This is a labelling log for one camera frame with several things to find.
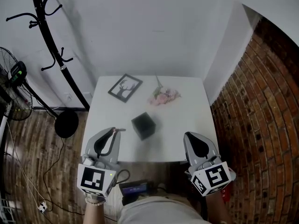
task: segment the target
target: coat rack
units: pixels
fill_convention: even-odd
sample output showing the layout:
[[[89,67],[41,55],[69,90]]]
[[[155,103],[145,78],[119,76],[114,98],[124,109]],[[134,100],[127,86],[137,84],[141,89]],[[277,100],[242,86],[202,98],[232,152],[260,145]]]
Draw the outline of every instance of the coat rack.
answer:
[[[47,70],[52,68],[55,65],[55,62],[57,61],[57,63],[60,66],[60,70],[63,73],[66,81],[69,83],[70,87],[73,89],[73,91],[75,92],[75,94],[77,95],[77,97],[79,98],[79,100],[81,101],[81,103],[83,104],[83,106],[85,107],[85,109],[87,111],[89,111],[89,104],[87,103],[87,101],[85,100],[85,98],[83,97],[81,91],[79,90],[79,88],[77,87],[75,81],[73,80],[73,78],[71,77],[71,74],[69,72],[69,70],[67,69],[66,65],[64,64],[64,62],[70,62],[73,60],[73,58],[68,59],[68,60],[64,60],[62,58],[63,53],[64,53],[64,48],[61,48],[61,53],[58,52],[58,49],[55,45],[55,42],[53,40],[53,37],[51,35],[50,29],[48,27],[47,21],[46,21],[46,17],[45,16],[51,16],[53,15],[55,12],[57,12],[60,8],[62,8],[62,5],[60,4],[55,10],[54,12],[48,14],[45,12],[45,7],[47,4],[48,0],[33,0],[35,9],[36,9],[36,16],[34,14],[31,13],[22,13],[16,16],[12,16],[12,17],[8,17],[6,19],[6,21],[9,21],[11,19],[17,18],[17,17],[21,17],[21,16],[31,16],[34,18],[35,21],[30,21],[29,23],[29,28],[33,28],[36,26],[39,26],[41,33],[43,35],[43,38],[47,44],[47,47],[53,57],[53,64],[51,66],[42,68],[43,70]]]

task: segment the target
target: black round base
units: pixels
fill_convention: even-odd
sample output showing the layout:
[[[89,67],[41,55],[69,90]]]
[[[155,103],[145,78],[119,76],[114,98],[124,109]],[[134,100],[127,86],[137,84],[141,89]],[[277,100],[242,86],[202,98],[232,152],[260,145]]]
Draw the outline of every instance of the black round base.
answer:
[[[78,128],[78,115],[72,110],[63,111],[55,122],[55,131],[61,138],[71,137]]]

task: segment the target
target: deer silhouette picture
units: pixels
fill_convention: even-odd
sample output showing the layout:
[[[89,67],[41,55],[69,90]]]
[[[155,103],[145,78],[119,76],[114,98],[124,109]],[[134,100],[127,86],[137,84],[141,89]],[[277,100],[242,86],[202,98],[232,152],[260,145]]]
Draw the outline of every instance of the deer silhouette picture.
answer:
[[[125,92],[125,91],[132,91],[134,88],[135,88],[135,84],[133,84],[132,86],[131,86],[131,88],[130,89],[128,89],[128,87],[126,87],[126,88],[124,88],[124,84],[125,84],[125,82],[126,82],[127,80],[122,80],[121,82],[120,82],[120,90],[117,92],[117,96],[121,96],[121,97],[124,97],[122,94]]]

